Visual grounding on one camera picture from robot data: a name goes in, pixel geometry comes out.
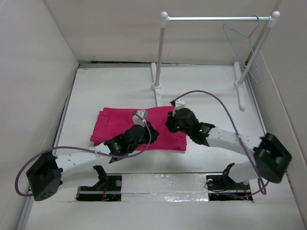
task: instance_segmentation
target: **horizontal bar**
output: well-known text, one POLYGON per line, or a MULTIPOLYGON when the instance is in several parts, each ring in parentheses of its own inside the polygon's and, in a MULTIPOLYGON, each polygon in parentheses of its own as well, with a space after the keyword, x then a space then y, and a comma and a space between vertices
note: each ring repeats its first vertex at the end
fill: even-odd
MULTIPOLYGON (((169 21, 239 21, 239 22, 253 22, 257 21, 257 17, 168 17, 169 21)), ((259 17, 260 22, 266 22, 270 20, 270 16, 268 17, 259 17)))

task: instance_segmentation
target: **white floor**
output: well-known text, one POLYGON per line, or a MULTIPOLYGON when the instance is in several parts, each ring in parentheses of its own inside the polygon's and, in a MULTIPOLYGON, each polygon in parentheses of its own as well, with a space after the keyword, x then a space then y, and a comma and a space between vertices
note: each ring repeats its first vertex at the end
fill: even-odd
MULTIPOLYGON (((240 111, 233 82, 232 66, 164 66, 161 72, 163 105, 170 105, 173 98, 184 92, 206 90, 225 103, 240 133, 262 136, 253 100, 245 91, 247 108, 240 111)), ((104 107, 155 107, 151 84, 150 66, 78 69, 58 145, 92 147, 89 138, 97 115, 104 107)), ((233 131, 225 111, 214 98, 197 93, 184 100, 200 121, 233 131)), ((69 152, 58 151, 57 154, 69 152)), ((74 199, 76 188, 65 189, 50 199, 34 202, 25 229, 305 229, 286 178, 280 184, 270 184, 266 196, 255 195, 254 203, 207 202, 208 195, 201 184, 202 178, 205 180, 204 173, 220 172, 231 162, 243 161, 246 161, 243 155, 199 146, 188 139, 186 153, 148 151, 136 158, 106 163, 103 167, 107 173, 125 173, 123 190, 136 195, 126 195, 122 202, 77 202, 74 199), (163 175, 153 177, 147 173, 163 175), (169 186, 161 189, 153 186, 165 177, 172 180, 169 186), (152 191, 143 191, 142 184, 152 191), (172 199, 172 194, 176 193, 174 187, 184 190, 187 196, 172 199), (138 193, 157 195, 144 197, 138 193)), ((96 174, 90 171, 83 173, 85 178, 97 180, 96 174)), ((76 187, 83 185, 81 180, 74 183, 76 187)), ((251 188, 257 190, 256 181, 251 181, 251 188)))

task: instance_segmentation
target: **pink towel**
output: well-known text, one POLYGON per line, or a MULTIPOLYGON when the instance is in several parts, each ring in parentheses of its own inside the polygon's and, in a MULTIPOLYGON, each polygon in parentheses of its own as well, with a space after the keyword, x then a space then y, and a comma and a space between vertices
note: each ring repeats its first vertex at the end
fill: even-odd
MULTIPOLYGON (((165 126, 167 113, 173 111, 173 109, 172 106, 146 109, 148 111, 146 120, 160 133, 157 141, 151 144, 148 150, 185 151, 187 149, 186 135, 182 132, 170 133, 165 126)), ((134 125, 132 113, 137 110, 138 109, 104 108, 103 111, 99 112, 90 141, 94 142, 94 146, 96 146, 119 134, 123 134, 134 125)), ((146 145, 140 146, 138 150, 144 149, 145 146, 146 145)))

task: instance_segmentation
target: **white wall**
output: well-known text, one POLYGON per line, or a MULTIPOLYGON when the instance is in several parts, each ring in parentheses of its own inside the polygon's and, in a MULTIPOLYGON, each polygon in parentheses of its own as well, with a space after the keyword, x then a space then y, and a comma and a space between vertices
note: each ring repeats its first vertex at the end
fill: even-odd
MULTIPOLYGON (((268 16, 277 0, 44 0, 78 60, 156 62, 160 13, 170 16, 268 16)), ((230 23, 249 34, 255 23, 230 23)), ((238 60, 219 22, 172 22, 163 62, 238 60)), ((244 58, 248 41, 232 37, 244 58)))
POLYGON ((52 144, 78 62, 42 0, 0 0, 0 35, 0 229, 13 230, 15 176, 52 144))
POLYGON ((253 84, 268 132, 276 134, 293 156, 288 173, 296 202, 307 224, 307 2, 283 0, 281 17, 259 57, 264 82, 253 84))

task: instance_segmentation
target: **rack stand foot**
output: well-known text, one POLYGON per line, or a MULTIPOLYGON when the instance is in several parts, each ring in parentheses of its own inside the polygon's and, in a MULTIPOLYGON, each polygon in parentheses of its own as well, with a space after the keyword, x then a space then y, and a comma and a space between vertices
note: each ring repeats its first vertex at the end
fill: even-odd
POLYGON ((234 62, 234 74, 235 74, 235 83, 234 87, 236 88, 236 93, 238 96, 238 103, 239 103, 239 108, 241 110, 245 110, 246 104, 245 104, 245 98, 244 98, 244 88, 245 88, 245 83, 242 85, 238 85, 237 81, 241 78, 241 69, 239 66, 239 62, 234 62))

